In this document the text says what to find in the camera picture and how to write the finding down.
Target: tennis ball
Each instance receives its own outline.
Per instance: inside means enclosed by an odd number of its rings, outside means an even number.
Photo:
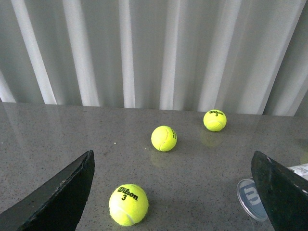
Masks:
[[[170,127],[160,126],[153,131],[151,141],[157,150],[168,152],[176,145],[177,135]]]
[[[203,123],[210,131],[220,131],[227,123],[226,115],[220,110],[210,110],[203,118]]]
[[[144,190],[136,184],[119,186],[111,195],[111,217],[120,225],[131,226],[140,222],[148,211],[149,202]]]

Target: gray countertop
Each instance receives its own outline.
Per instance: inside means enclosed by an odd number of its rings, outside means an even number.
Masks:
[[[308,162],[308,119],[227,115],[221,132],[203,125],[203,112],[0,103],[0,212],[22,200],[77,157],[95,154],[93,185],[77,231],[272,231],[241,207],[236,185],[251,177],[259,150],[290,167]],[[178,135],[168,153],[152,131]],[[116,224],[108,201],[121,184],[147,193],[149,211],[132,227]]]

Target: curtain fold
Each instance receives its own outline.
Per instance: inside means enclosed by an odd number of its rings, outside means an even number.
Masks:
[[[308,116],[305,0],[4,0],[0,99]]]

